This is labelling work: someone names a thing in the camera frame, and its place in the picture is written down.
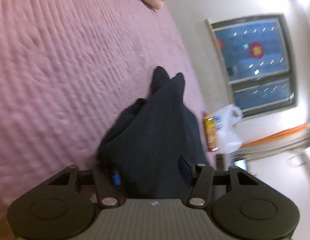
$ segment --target white wall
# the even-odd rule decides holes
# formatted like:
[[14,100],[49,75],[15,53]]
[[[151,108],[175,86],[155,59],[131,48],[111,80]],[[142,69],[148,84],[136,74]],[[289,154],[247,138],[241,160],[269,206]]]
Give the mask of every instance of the white wall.
[[265,159],[250,162],[249,171],[283,195],[290,198],[299,208],[300,222],[293,240],[310,240],[310,176],[305,166],[298,166],[302,160],[294,153],[281,153]]
[[305,14],[290,0],[166,0],[199,80],[209,112],[228,105],[228,95],[212,37],[204,20],[283,13],[294,50],[298,106],[245,118],[236,127],[245,142],[254,141],[310,120],[310,33]]

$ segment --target pink bedsheet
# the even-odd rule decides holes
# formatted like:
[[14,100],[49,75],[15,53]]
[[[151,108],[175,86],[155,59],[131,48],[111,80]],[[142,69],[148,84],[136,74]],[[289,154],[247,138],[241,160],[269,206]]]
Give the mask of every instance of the pink bedsheet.
[[146,97],[153,69],[186,79],[205,109],[166,7],[140,0],[0,0],[0,239],[17,197],[71,164],[89,167],[119,113]]

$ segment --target folded black fabric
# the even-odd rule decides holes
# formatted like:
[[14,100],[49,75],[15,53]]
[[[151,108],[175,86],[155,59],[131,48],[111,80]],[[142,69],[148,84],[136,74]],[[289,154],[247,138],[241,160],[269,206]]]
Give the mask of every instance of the folded black fabric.
[[132,198],[186,199],[191,188],[178,158],[207,163],[194,114],[183,104],[185,80],[157,67],[148,100],[125,109],[98,149],[98,160],[115,166]]

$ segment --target window frame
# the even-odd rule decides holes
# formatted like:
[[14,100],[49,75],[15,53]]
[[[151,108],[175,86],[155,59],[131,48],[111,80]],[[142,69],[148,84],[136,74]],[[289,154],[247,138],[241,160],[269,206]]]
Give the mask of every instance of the window frame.
[[257,114],[265,114],[273,110],[282,111],[284,110],[284,108],[287,108],[287,107],[291,108],[291,107],[297,106],[298,95],[297,95],[297,89],[296,89],[295,60],[294,60],[292,43],[290,40],[289,30],[288,30],[285,16],[283,14],[256,15],[256,16],[235,18],[235,19],[225,20],[225,21],[216,22],[216,23],[210,23],[215,46],[217,46],[217,39],[215,36],[215,31],[218,29],[226,28],[228,26],[242,25],[242,24],[252,22],[252,21],[263,21],[263,20],[272,20],[272,19],[276,19],[278,21],[282,44],[284,45],[284,58],[289,65],[289,69],[286,69],[283,71],[276,71],[270,74],[263,74],[258,77],[247,77],[247,78],[242,78],[236,81],[230,81],[227,70],[226,70],[226,65],[225,65],[222,51],[219,48],[217,48],[219,51],[220,57],[222,57],[221,67],[224,68],[223,73],[227,75],[226,77],[226,80],[228,81],[227,86],[230,87],[229,93],[231,93],[231,95],[229,96],[232,98],[232,102],[235,101],[234,93],[238,91],[252,88],[252,87],[261,87],[269,83],[273,83],[273,82],[284,80],[284,79],[289,79],[290,81],[292,93],[289,99],[282,99],[282,100],[278,100],[276,102],[269,103],[263,106],[257,106],[257,107],[244,109],[242,110],[244,117],[253,116]]

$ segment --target orange stripe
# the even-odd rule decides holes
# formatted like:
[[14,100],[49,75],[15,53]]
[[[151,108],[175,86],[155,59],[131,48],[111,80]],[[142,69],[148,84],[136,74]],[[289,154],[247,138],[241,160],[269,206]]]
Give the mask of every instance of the orange stripe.
[[300,125],[298,127],[294,127],[294,128],[291,128],[291,129],[284,130],[282,132],[273,134],[271,136],[262,138],[260,140],[257,140],[257,141],[254,141],[254,142],[250,142],[250,143],[245,143],[245,144],[242,145],[242,147],[254,146],[254,145],[259,145],[259,144],[263,144],[263,143],[272,142],[272,141],[275,141],[275,140],[278,140],[278,139],[282,139],[282,138],[285,138],[285,137],[287,137],[289,135],[296,134],[298,132],[304,131],[308,127],[309,127],[309,123],[307,122],[307,123],[302,124],[302,125]]

